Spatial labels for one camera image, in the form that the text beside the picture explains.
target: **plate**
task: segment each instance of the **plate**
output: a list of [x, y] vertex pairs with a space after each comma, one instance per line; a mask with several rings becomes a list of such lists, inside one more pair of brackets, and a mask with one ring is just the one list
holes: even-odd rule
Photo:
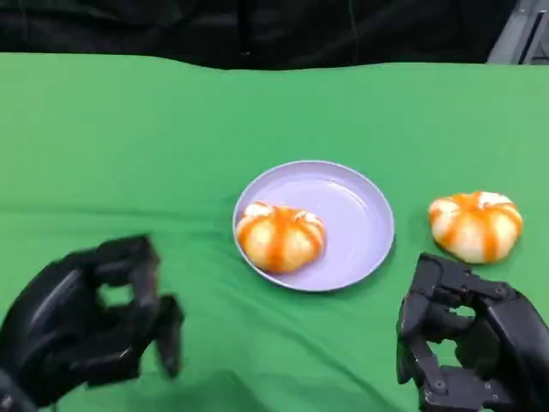
[[[257, 200], [320, 217], [327, 239], [324, 254], [285, 275], [271, 275], [252, 264], [235, 231], [246, 206]], [[296, 161], [270, 169], [248, 185], [234, 208], [232, 232], [242, 257], [261, 276], [285, 288], [322, 292], [346, 288], [372, 273], [389, 254], [395, 220], [383, 193], [362, 174], [327, 161]]]

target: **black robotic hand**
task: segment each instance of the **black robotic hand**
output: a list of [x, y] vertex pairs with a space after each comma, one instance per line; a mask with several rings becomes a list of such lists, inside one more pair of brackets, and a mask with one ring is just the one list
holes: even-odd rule
[[[46, 266], [15, 300], [0, 330], [0, 411], [51, 405], [77, 386], [139, 376], [151, 342], [169, 377], [180, 369], [176, 299], [157, 295], [159, 258], [145, 236], [105, 242]], [[131, 286], [107, 306], [99, 287]]]
[[[468, 306], [474, 317], [451, 308]], [[413, 379], [428, 412], [549, 410], [549, 330], [530, 301], [504, 282], [421, 254], [397, 324], [397, 375]], [[450, 339], [463, 367], [439, 366], [427, 342]]]

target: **green tablecloth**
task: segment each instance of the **green tablecloth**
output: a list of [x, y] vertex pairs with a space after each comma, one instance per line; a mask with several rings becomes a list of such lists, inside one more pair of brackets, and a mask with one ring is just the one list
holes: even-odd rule
[[[53, 258], [149, 232], [162, 287], [188, 313], [175, 383], [148, 354], [142, 379], [76, 391], [63, 411], [417, 410], [415, 388], [395, 380], [395, 321], [418, 254], [437, 252], [426, 208], [458, 191], [516, 201], [523, 239], [504, 263], [477, 271], [511, 282], [549, 316], [545, 68], [255, 73], [2, 55], [0, 77], [0, 312]], [[392, 204], [393, 253], [354, 288], [277, 288], [233, 245], [238, 194], [300, 159], [355, 168]], [[442, 348], [443, 360], [450, 352]]]

